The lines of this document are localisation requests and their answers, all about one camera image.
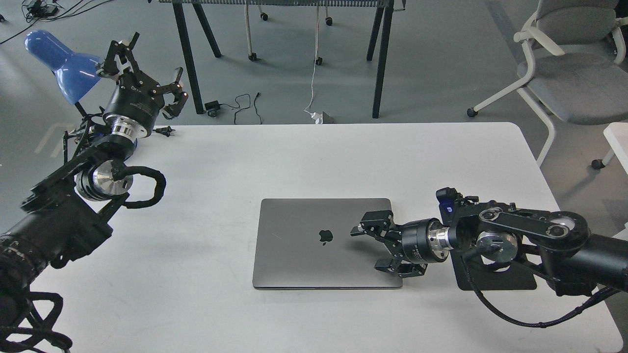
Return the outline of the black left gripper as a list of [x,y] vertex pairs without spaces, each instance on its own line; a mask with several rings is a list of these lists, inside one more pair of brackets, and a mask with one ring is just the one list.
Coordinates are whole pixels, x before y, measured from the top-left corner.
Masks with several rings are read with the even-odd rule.
[[[135,32],[128,43],[112,41],[104,60],[96,65],[96,75],[102,78],[118,78],[117,58],[123,71],[130,66],[131,72],[119,76],[117,88],[103,114],[105,123],[111,128],[110,134],[127,139],[150,136],[159,112],[165,119],[177,118],[189,97],[180,82],[182,67],[175,68],[173,82],[168,85],[155,83],[148,90],[140,87],[139,82],[148,83],[148,80],[137,79],[133,74],[139,71],[132,53],[139,36],[140,33]],[[168,94],[173,96],[173,101],[166,104],[164,96]]]

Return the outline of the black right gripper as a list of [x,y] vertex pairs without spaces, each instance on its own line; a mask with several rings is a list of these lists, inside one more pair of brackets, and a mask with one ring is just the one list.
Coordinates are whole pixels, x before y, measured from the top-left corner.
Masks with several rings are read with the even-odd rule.
[[448,227],[438,219],[396,225],[392,210],[366,212],[350,231],[350,236],[357,235],[369,235],[380,243],[391,244],[391,257],[377,260],[374,269],[401,278],[423,276],[427,264],[446,261],[453,250]]

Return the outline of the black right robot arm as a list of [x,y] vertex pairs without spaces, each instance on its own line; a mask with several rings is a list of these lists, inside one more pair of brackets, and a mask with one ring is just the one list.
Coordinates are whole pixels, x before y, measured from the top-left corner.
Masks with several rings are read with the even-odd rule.
[[[374,268],[401,278],[424,275],[430,263],[460,257],[462,271],[478,299],[501,319],[522,327],[547,328],[627,290],[627,242],[591,232],[587,221],[568,211],[518,208],[515,203],[480,202],[455,188],[436,192],[441,219],[395,224],[391,210],[369,211],[351,235],[369,235],[383,243],[391,258]],[[476,257],[492,261],[483,271],[509,265],[543,278],[557,296],[587,300],[556,320],[525,323],[505,315],[475,283],[469,263]]]

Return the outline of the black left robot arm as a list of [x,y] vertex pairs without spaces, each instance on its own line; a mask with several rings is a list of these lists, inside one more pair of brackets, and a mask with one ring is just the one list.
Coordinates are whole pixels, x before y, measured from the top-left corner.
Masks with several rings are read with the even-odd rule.
[[25,48],[56,77],[65,99],[77,107],[81,125],[66,132],[77,138],[71,159],[36,184],[21,208],[26,216],[1,235],[1,351],[37,351],[46,340],[69,352],[72,340],[53,330],[63,298],[32,291],[47,266],[63,268],[91,254],[111,237],[108,221],[125,206],[141,209],[162,199],[165,176],[149,167],[128,167],[139,138],[155,129],[159,114],[177,117],[188,94],[182,68],[160,85],[142,72],[132,49],[139,38],[112,41],[103,60],[76,53],[53,34],[27,34]]

